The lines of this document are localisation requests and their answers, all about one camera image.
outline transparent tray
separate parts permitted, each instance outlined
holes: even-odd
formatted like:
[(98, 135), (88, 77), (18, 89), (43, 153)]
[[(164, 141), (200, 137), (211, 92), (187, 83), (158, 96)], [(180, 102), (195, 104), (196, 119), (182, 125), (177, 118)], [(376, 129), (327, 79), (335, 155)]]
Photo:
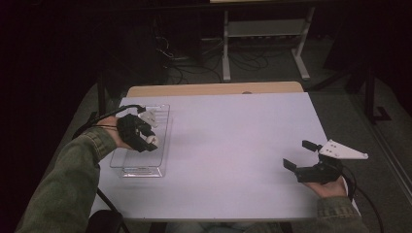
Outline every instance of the transparent tray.
[[(156, 128), (152, 131), (159, 139), (158, 148), (153, 151), (139, 152), (137, 150), (116, 149), (113, 152), (110, 166), (116, 169), (121, 177), (163, 177), (166, 171), (164, 154), (167, 126), (169, 122), (169, 105), (146, 105), (146, 109), (154, 111)], [(136, 109), (128, 109), (126, 114), (137, 115)]]

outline white table surface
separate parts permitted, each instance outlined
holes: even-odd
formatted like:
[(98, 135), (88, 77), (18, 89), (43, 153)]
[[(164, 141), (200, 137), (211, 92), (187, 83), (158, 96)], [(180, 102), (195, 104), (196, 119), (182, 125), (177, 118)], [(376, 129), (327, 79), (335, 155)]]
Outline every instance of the white table surface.
[[(302, 140), (327, 139), (307, 93), (124, 98), (168, 104), (163, 178), (121, 178), (100, 162), (100, 189), (126, 218), (293, 220), (316, 216), (318, 197), (283, 167), (318, 162)], [(96, 196), (91, 213), (108, 209)]]

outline floor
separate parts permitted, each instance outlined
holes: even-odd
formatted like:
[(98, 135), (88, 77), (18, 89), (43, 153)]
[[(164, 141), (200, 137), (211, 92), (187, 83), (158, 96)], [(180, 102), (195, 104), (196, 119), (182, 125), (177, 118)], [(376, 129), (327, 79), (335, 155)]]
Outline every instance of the floor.
[[(231, 81), (297, 81), (307, 88), (335, 74), (323, 68), (333, 41), (329, 38), (312, 39), (307, 41), (302, 53), (311, 79), (303, 81), (290, 53), (295, 42), (294, 38), (247, 38), (230, 42)], [(222, 41), (209, 39), (203, 44), (203, 64), (193, 62), (184, 54), (170, 58), (168, 84), (222, 82)], [(360, 189), (376, 207), (385, 231), (408, 232), (412, 228), (412, 118), (397, 104), (391, 89), (378, 80), (375, 106), (384, 107), (392, 120), (370, 123), (363, 113), (364, 91), (347, 93), (344, 86), (348, 78), (344, 77), (322, 90), (311, 91), (309, 95), (329, 139), (369, 154), (367, 160), (345, 160), (344, 164), (353, 171)], [(107, 103), (112, 109), (119, 104), (119, 99), (108, 97)], [(97, 111), (96, 86), (79, 106), (56, 153), (93, 111)], [(356, 201), (370, 232), (379, 232), (378, 216), (372, 205), (361, 193), (356, 196)], [(293, 232), (314, 232), (313, 223), (293, 222)], [(128, 220), (126, 224), (131, 232), (149, 232), (150, 224), (147, 222)]]

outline dark background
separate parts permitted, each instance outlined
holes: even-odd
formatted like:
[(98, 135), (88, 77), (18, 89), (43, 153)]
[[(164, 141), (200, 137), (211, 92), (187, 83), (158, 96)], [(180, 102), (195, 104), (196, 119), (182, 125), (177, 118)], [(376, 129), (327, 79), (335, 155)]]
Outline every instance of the dark background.
[[(113, 98), (119, 98), (132, 85), (163, 84), (162, 65), (166, 61), (155, 51), (155, 36), (167, 36), (177, 50), (201, 62), (200, 38), (223, 33), (222, 11), (162, 15), (85, 11), (85, 7), (110, 9), (162, 3), (116, 2), (116, 6), (112, 1), (99, 1), (98, 5), (68, 0), (0, 2), (5, 128), (1, 130), (2, 232), (16, 228), (73, 114), (99, 76), (104, 77)], [(335, 39), (326, 67), (336, 71), (360, 56), (368, 57), (376, 77), (394, 90), (412, 116), (412, 105), (408, 104), (412, 84), (410, 4), (399, 0), (356, 3), (318, 8), (309, 38)], [(260, 10), (248, 17), (251, 15), (264, 16)], [(245, 15), (240, 11), (234, 16)], [(155, 19), (160, 27), (154, 27)]]

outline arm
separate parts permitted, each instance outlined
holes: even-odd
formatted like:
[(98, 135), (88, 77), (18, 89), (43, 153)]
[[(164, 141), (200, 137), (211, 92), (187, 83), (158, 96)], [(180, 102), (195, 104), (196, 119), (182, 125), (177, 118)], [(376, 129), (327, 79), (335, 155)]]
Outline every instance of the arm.
[(306, 185), (321, 197), (318, 200), (318, 232), (369, 232), (347, 197), (342, 177), (332, 183)]
[[(115, 117), (98, 124), (116, 125)], [(18, 232), (85, 232), (99, 182), (99, 161), (128, 148), (114, 128), (92, 127), (67, 144), (34, 192)]]

